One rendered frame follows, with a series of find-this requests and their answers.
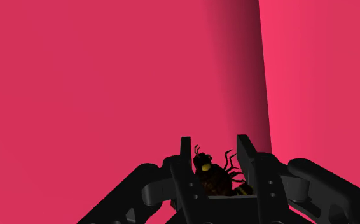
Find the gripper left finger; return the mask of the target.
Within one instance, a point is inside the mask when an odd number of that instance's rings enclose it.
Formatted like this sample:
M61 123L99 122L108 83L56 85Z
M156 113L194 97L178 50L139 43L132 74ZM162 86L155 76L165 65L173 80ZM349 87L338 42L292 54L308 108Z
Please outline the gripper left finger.
M176 202L176 213L165 224L212 224L208 196L191 168L190 137L161 167L136 167L77 224L146 224L166 200Z

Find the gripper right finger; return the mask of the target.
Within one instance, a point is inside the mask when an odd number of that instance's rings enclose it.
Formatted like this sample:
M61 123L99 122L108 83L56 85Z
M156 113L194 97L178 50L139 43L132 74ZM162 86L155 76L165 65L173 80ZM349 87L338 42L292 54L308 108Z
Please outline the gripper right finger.
M283 164L237 137L237 160L256 193L260 224L360 224L360 187L305 159Z

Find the black and yellow bee figure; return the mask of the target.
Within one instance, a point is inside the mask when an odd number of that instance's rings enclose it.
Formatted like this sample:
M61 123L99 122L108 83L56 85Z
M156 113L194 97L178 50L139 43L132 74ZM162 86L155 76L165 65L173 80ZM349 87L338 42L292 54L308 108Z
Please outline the black and yellow bee figure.
M226 160L224 167L214 164L210 154L200 152L199 145L196 144L193 151L195 156L192 162L195 175L199 178L207 195L237 196L254 194L252 186L246 180L236 179L243 172L233 164L232 159L236 154L228 156L232 150L224 153Z

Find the large pink rounded object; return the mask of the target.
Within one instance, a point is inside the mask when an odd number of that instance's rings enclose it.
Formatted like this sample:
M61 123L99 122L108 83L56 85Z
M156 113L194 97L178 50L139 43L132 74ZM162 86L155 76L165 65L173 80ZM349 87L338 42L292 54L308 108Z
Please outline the large pink rounded object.
M258 0L0 0L0 224L76 224L239 134L271 148Z

